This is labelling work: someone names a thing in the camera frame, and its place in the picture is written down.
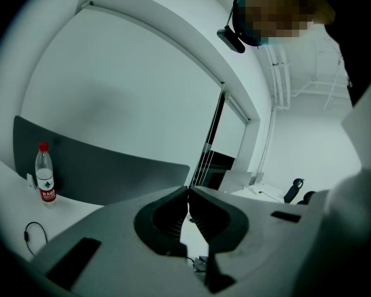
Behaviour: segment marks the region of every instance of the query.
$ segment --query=red bottle cap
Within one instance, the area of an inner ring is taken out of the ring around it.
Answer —
[[[40,143],[38,144],[38,150],[39,150],[40,152],[47,152],[48,149],[49,149],[49,145],[48,145],[47,142],[40,142]]]

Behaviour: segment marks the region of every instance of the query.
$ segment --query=office chair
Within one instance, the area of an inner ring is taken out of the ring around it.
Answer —
[[[299,190],[304,185],[304,180],[302,178],[297,178],[292,182],[292,186],[284,197],[284,202],[289,204],[295,196],[297,196]]]
[[[310,202],[310,199],[312,198],[315,191],[309,191],[304,195],[304,199],[299,201],[297,205],[307,205]]]

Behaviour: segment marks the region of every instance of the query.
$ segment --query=plastic bottle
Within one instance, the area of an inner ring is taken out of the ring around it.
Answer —
[[[48,149],[49,145],[47,142],[40,142],[38,144],[36,178],[44,205],[48,208],[53,208],[56,205],[56,193],[54,188],[54,171]]]

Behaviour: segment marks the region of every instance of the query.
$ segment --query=ceiling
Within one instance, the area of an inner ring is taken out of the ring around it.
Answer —
[[[217,0],[226,10],[231,10],[233,0]],[[271,94],[275,96],[273,75],[267,52],[261,46],[255,53],[264,71]],[[289,63],[291,102],[305,96],[316,96],[327,115],[339,107],[350,111],[348,76],[338,44],[327,34],[323,25],[314,25],[299,38],[283,45]],[[273,46],[280,63],[278,46]],[[284,80],[284,68],[280,68]]]

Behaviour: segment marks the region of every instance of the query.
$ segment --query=black cable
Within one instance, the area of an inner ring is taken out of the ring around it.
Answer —
[[[44,232],[44,236],[45,236],[45,241],[48,243],[48,238],[47,238],[47,234],[45,233],[45,230],[44,230],[44,228],[43,228],[43,226],[41,225],[41,224],[39,224],[38,222],[36,222],[36,221],[32,221],[32,222],[29,222],[28,224],[27,224],[27,226],[26,226],[26,228],[25,228],[25,231],[24,231],[24,233],[23,233],[23,237],[24,237],[24,239],[25,239],[25,241],[26,241],[26,246],[27,246],[27,248],[28,248],[28,250],[30,251],[30,253],[34,256],[34,253],[32,252],[32,250],[30,249],[30,247],[29,247],[29,234],[27,233],[27,228],[28,228],[28,226],[30,226],[30,225],[32,225],[33,223],[36,223],[37,225],[39,225],[39,226],[41,226],[41,229],[43,229],[43,232]]]
[[[272,198],[273,200],[275,200],[275,201],[277,201],[277,202],[279,202],[279,203],[281,204],[281,202],[280,202],[278,199],[275,199],[274,197],[271,197],[271,196],[268,195],[268,194],[265,194],[265,195],[267,195],[269,198]]]

